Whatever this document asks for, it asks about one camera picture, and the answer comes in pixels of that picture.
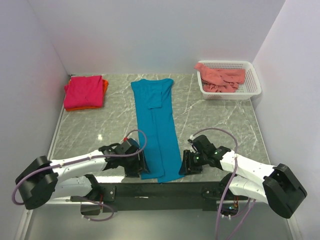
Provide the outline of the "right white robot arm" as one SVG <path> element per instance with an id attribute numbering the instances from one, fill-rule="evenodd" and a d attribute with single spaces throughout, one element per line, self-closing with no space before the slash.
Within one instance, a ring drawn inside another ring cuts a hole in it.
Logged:
<path id="1" fill-rule="evenodd" d="M 258 200 L 268 204 L 277 215 L 289 219 L 308 195 L 285 164 L 264 164 L 227 147 L 215 147 L 205 135 L 192 137 L 188 142 L 191 147 L 183 151 L 180 175 L 200 174 L 205 165 L 228 173 L 214 190 L 215 198 L 230 200 L 243 196 Z"/>

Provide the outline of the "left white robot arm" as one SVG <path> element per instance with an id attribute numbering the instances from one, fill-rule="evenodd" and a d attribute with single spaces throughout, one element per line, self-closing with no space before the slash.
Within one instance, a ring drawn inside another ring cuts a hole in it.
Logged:
<path id="1" fill-rule="evenodd" d="M 12 201 L 34 210 L 62 197 L 103 200 L 103 188 L 93 174 L 122 167 L 126 177 L 139 178 L 150 171 L 143 150 L 134 139 L 125 138 L 122 143 L 67 159 L 40 156 L 16 178 L 14 194 L 19 193 L 22 201 L 17 201 L 15 195 Z"/>

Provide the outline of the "blue t shirt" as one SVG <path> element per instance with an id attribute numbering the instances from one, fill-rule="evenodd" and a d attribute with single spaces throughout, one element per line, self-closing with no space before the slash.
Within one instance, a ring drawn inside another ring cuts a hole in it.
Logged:
<path id="1" fill-rule="evenodd" d="M 157 179 L 166 183 L 183 177 L 179 174 L 182 159 L 175 129 L 172 108 L 171 78 L 141 79 L 131 83 L 134 95 L 140 145 L 146 144 L 144 156 L 149 173 L 143 180 Z"/>

